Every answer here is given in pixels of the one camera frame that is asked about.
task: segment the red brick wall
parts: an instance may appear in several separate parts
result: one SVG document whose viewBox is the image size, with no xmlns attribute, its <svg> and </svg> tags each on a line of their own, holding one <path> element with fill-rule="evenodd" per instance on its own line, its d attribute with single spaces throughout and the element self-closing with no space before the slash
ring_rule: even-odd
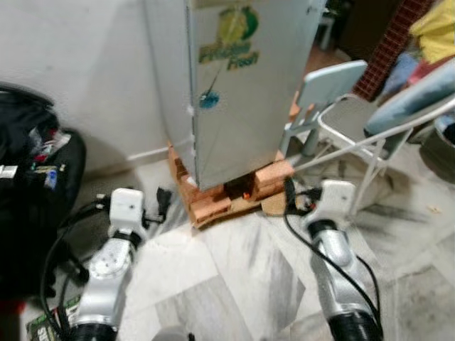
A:
<svg viewBox="0 0 455 341">
<path fill-rule="evenodd" d="M 355 85 L 355 94 L 368 101 L 374 99 L 407 44 L 410 26 L 428 11 L 433 1 L 402 0 L 376 46 L 367 69 Z"/>
</svg>

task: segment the black cable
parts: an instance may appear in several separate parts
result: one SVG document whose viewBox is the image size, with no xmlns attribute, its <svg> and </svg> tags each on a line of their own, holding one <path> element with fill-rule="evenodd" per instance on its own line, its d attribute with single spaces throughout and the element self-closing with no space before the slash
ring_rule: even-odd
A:
<svg viewBox="0 0 455 341">
<path fill-rule="evenodd" d="M 65 309 L 65 296 L 66 296 L 66 290 L 68 289 L 68 285 L 70 284 L 71 276 L 73 274 L 74 274 L 74 271 L 72 273 L 66 275 L 66 278 L 62 285 L 62 292 L 60 294 L 60 298 L 58 300 L 58 306 L 57 306 L 58 319 L 60 321 L 61 329 L 62 329 L 64 335 L 70 334 L 70 323 L 68 321 L 68 317 L 66 315 L 66 309 Z"/>
<path fill-rule="evenodd" d="M 289 223 L 288 219 L 288 212 L 284 213 L 284 221 L 286 222 L 286 226 L 288 230 L 302 243 L 304 243 L 310 250 L 312 250 L 315 255 L 329 263 L 337 272 L 344 277 L 345 280 L 347 280 L 356 290 L 359 292 L 359 294 L 362 296 L 362 298 L 365 300 L 365 302 L 368 304 L 368 307 L 371 309 L 371 312 L 374 315 L 376 324 L 378 325 L 378 329 L 380 331 L 381 337 L 383 337 L 383 331 L 382 331 L 382 324 L 380 321 L 380 314 L 371 301 L 370 297 L 368 297 L 367 293 L 350 277 L 341 267 L 339 267 L 335 262 L 333 262 L 330 258 L 328 258 L 325 254 L 320 252 L 311 242 L 303 238 Z"/>
<path fill-rule="evenodd" d="M 89 212 L 89 208 L 93 209 L 95 207 L 95 202 L 90 202 L 84 206 L 82 206 L 73 216 L 68 216 L 63 220 L 63 223 L 60 225 L 61 227 L 65 227 L 65 231 L 54 241 L 52 246 L 49 249 L 48 254 L 46 255 L 43 272 L 41 274 L 41 282 L 40 282 L 40 302 L 41 306 L 44 310 L 44 313 L 49 320 L 50 326 L 54 329 L 57 336 L 60 340 L 64 341 L 67 338 L 67 335 L 63 332 L 60 326 L 57 323 L 57 320 L 52 315 L 48 302 L 46 300 L 46 286 L 47 286 L 47 277 L 49 272 L 50 263 L 54 256 L 55 250 L 57 249 L 59 243 L 62 242 L 63 238 L 73 229 L 74 224 L 80 219 L 80 217 L 86 217 L 87 212 Z"/>
<path fill-rule="evenodd" d="M 376 279 L 375 273 L 371 269 L 371 266 L 360 256 L 355 255 L 357 259 L 364 265 L 364 267 L 370 273 L 370 277 L 373 280 L 373 285 L 375 286 L 375 294 L 376 294 L 376 309 L 378 310 L 378 317 L 379 320 L 381 319 L 381 300 L 380 300 L 380 292 L 379 292 L 379 285 L 378 280 Z"/>
</svg>

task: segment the refrigerator side panel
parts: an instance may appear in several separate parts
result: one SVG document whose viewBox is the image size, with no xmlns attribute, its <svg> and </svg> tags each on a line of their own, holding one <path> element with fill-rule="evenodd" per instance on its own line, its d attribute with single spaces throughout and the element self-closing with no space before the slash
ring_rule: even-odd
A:
<svg viewBox="0 0 455 341">
<path fill-rule="evenodd" d="M 191 11 L 200 188 L 275 159 L 323 3 L 261 0 Z"/>
<path fill-rule="evenodd" d="M 161 114 L 169 140 L 196 176 L 185 0 L 145 0 Z"/>
</svg>

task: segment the white wall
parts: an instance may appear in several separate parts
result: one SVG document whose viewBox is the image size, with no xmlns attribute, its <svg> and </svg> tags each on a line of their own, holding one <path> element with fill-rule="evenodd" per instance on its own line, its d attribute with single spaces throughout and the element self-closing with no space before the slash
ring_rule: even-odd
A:
<svg viewBox="0 0 455 341">
<path fill-rule="evenodd" d="M 89 171 L 166 146 L 142 1 L 0 1 L 0 79 L 55 100 Z"/>
</svg>

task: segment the folding chair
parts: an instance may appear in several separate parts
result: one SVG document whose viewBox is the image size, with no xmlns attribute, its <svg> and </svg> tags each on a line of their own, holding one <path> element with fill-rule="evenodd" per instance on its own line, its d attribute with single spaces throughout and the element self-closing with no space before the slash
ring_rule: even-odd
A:
<svg viewBox="0 0 455 341">
<path fill-rule="evenodd" d="M 347 153 L 360 156 L 368 164 L 368 168 L 350 209 L 350 214 L 354 215 L 371 180 L 380 171 L 382 174 L 385 172 L 390 160 L 405 143 L 413 128 L 455 108 L 455 84 L 452 84 L 455 83 L 455 69 L 451 70 L 454 62 L 455 59 L 444 66 L 446 72 L 443 69 L 438 72 L 438 69 L 435 70 L 414 87 L 397 94 L 390 103 L 380 109 L 351 94 L 339 97 L 317 116 L 317 121 L 333 144 L 341 150 L 316 157 L 296 167 L 295 171 L 331 161 Z M 429 92 L 428 85 L 434 86 L 435 90 Z M 398 117 L 393 114 L 395 108 L 406 116 Z M 378 117 L 379 110 L 386 117 Z M 364 129 L 372 126 L 372 119 L 379 128 L 389 128 L 366 138 Z"/>
<path fill-rule="evenodd" d="M 366 62 L 356 60 L 325 67 L 306 75 L 296 101 L 301 107 L 301 111 L 292 123 L 288 123 L 284 127 L 280 146 L 280 151 L 284 156 L 287 154 L 291 138 L 308 130 L 311 130 L 311 133 L 305 142 L 302 152 L 306 156 L 314 154 L 319 140 L 318 115 L 338 97 L 350 92 L 366 67 Z M 314 107 L 307 115 L 306 110 L 310 105 Z"/>
</svg>

